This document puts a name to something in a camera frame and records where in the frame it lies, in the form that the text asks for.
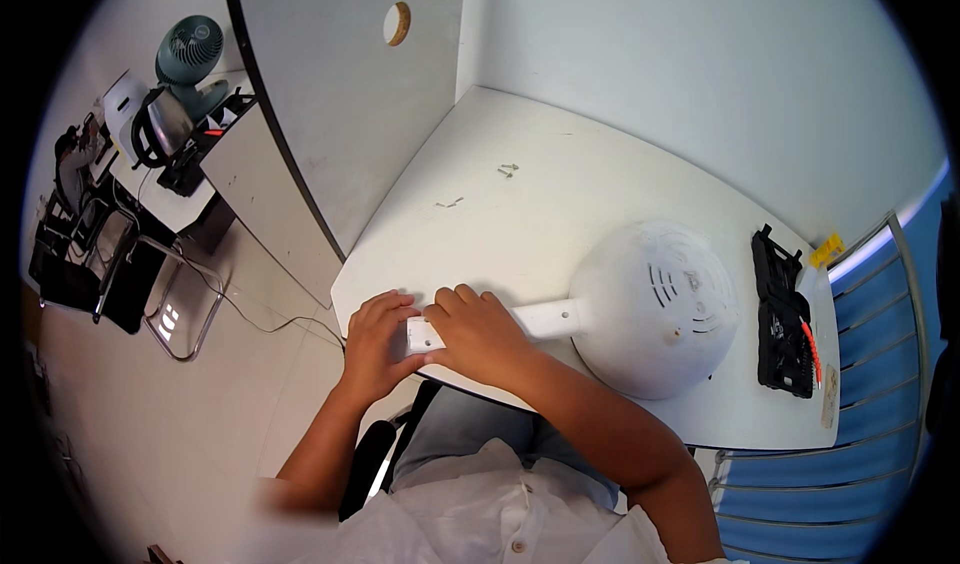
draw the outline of round hole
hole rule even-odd
[[[383,18],[383,40],[390,47],[396,47],[407,38],[410,31],[410,7],[399,1],[390,6],[386,18]]]

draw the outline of desk fan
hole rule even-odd
[[[206,16],[188,16],[177,22],[156,51],[153,67],[157,79],[170,87],[194,124],[217,107],[230,90],[225,80],[195,89],[217,65],[223,51],[224,33]]]
[[[667,221],[621,228],[580,263],[569,299],[514,307],[533,341],[572,337],[611,388],[640,399],[674,397],[706,379],[740,322],[734,283],[709,240]],[[444,346],[422,317],[407,321],[407,351]]]

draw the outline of yellow package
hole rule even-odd
[[[843,241],[839,234],[831,234],[823,245],[817,248],[817,251],[810,254],[810,265],[814,268],[822,268],[834,261],[844,252]]]

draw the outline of orange flexible extension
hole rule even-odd
[[[810,353],[813,354],[813,369],[817,374],[817,388],[823,388],[820,383],[820,355],[817,355],[817,343],[813,340],[813,331],[810,330],[810,326],[807,324],[806,320],[801,316],[799,318],[799,323],[803,327],[803,334],[806,335],[806,340],[810,342]]]

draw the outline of paper label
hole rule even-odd
[[[833,428],[836,417],[837,395],[840,393],[840,373],[829,364],[823,371],[823,412],[820,414],[820,424],[823,428]]]

